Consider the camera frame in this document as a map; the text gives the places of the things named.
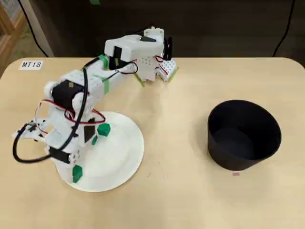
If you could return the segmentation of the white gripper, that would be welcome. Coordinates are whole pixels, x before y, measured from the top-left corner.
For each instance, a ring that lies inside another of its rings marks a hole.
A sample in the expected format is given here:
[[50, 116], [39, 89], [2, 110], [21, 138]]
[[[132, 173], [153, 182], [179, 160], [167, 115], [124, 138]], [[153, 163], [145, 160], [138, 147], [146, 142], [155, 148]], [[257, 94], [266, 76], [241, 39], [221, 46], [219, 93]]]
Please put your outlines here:
[[74, 131], [76, 119], [65, 109], [52, 108], [48, 122], [53, 127], [45, 136], [49, 154], [56, 162], [74, 167], [93, 149], [91, 141], [97, 139], [105, 116], [93, 109]]

